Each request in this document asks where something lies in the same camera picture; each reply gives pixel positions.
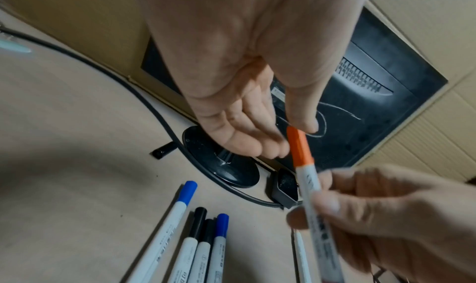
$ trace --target marker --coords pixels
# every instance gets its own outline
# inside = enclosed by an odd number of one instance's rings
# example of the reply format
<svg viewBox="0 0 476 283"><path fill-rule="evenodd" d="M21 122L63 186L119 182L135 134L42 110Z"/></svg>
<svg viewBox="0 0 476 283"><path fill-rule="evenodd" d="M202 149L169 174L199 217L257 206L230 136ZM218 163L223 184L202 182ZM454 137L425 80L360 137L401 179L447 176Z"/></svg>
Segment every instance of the marker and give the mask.
<svg viewBox="0 0 476 283"><path fill-rule="evenodd" d="M185 183L164 223L127 278L127 283L148 283L150 281L196 189L196 182L190 180Z"/></svg>
<svg viewBox="0 0 476 283"><path fill-rule="evenodd" d="M202 230L200 243L195 252L190 276L188 276L188 283L203 283L205 282L205 275L207 274L208 257L210 257L210 249L215 235L215 221L213 219L205 220L205 225Z"/></svg>
<svg viewBox="0 0 476 283"><path fill-rule="evenodd" d="M317 266L321 273L321 281L323 283L344 283L336 244L332 238L329 224L317 215L309 199L312 191L321 190L321 185L306 134L292 126L288 126L287 133Z"/></svg>
<svg viewBox="0 0 476 283"><path fill-rule="evenodd" d="M190 268L192 267L193 257L197 250L198 238L202 231L205 217L207 216L207 209L198 207L193 214L192 228L188 237L182 242L182 247L178 252L177 260L175 260L174 268L170 274L168 283L186 283Z"/></svg>
<svg viewBox="0 0 476 283"><path fill-rule="evenodd" d="M294 248L296 250L297 272L299 274L299 283L312 283L311 274L309 272L309 264L307 264L306 250L301 233L293 230Z"/></svg>
<svg viewBox="0 0 476 283"><path fill-rule="evenodd" d="M217 217L212 257L210 258L210 266L208 267L207 283L222 283L229 219L230 217L226 214L219 214Z"/></svg>

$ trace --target hand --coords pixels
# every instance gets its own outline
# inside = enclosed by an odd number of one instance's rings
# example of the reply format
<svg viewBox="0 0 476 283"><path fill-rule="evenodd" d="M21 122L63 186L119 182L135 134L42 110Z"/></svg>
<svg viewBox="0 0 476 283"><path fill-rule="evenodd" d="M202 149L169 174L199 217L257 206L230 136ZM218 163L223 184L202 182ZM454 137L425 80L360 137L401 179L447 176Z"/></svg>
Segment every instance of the hand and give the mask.
<svg viewBox="0 0 476 283"><path fill-rule="evenodd" d="M312 202L354 268L370 263L411 282L476 282L476 188L396 166L328 170ZM288 214L307 228L304 210Z"/></svg>
<svg viewBox="0 0 476 283"><path fill-rule="evenodd" d="M308 133L365 0L139 0L160 53L203 129L241 155L284 157L270 84Z"/></svg>

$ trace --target desk surface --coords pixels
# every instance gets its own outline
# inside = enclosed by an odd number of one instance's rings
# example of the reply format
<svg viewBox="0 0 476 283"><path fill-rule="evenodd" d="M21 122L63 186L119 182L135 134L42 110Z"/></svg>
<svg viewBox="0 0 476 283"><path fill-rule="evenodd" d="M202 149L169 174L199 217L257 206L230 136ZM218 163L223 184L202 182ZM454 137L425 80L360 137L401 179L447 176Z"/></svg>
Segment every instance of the desk surface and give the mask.
<svg viewBox="0 0 476 283"><path fill-rule="evenodd" d="M53 41L2 11L0 21ZM0 49L1 282L119 282L189 179L198 183L189 211L230 215L224 282L296 282L286 212L228 193L178 151L154 159L149 152L170 139L131 94L80 62L18 42L32 53ZM148 99L177 134L191 125ZM265 198L261 173L248 192ZM184 223L152 282L170 271ZM343 267L348 282L371 282Z"/></svg>

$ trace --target cable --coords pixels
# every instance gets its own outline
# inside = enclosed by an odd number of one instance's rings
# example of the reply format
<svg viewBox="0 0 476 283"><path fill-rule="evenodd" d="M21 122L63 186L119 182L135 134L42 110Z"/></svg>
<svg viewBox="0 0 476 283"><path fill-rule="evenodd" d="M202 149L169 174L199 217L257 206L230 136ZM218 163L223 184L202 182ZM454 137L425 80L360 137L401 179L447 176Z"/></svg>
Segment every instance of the cable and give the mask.
<svg viewBox="0 0 476 283"><path fill-rule="evenodd" d="M36 37L24 34L19 31L15 31L12 29L5 28L4 26L0 26L0 32L7 33L10 35L13 35L14 37L17 37L19 39L23 39L32 43L35 43L37 45L49 48L51 50L57 51L59 53L62 53L64 55L67 55L71 58L74 58L76 60L79 60L86 65L93 67L94 69L98 70L99 72L103 73L104 75L108 76L109 78L115 80L118 82L121 86L123 86L126 90L131 92L145 107L154 115L154 117L160 122L160 124L164 127L164 130L167 132L167 134L170 136L172 141L174 141L177 144L178 149L182 154L194 165L198 170L200 170L207 178L215 182L217 185L222 187L223 189L231 192L234 195L237 195L241 197L242 199L245 199L249 202L255 203L257 205L265 206L265 207L272 207L272 208L283 208L283 205L279 203L274 203L274 202L267 202L255 197L252 197L246 193L243 193L231 186L229 186L225 181L220 179L218 176L214 175L211 171L209 171L207 168L202 166L199 161L185 148L185 146L182 144L182 142L179 140L179 138L175 135L174 131L170 128L169 124L167 121L160 115L160 113L136 90L134 89L127 81L125 80L125 77L120 77L116 74L114 74L112 71L99 66L98 64L88 60L87 58L84 58L70 50L67 50L65 48L62 48L58 45L51 44L49 42L40 40Z"/></svg>

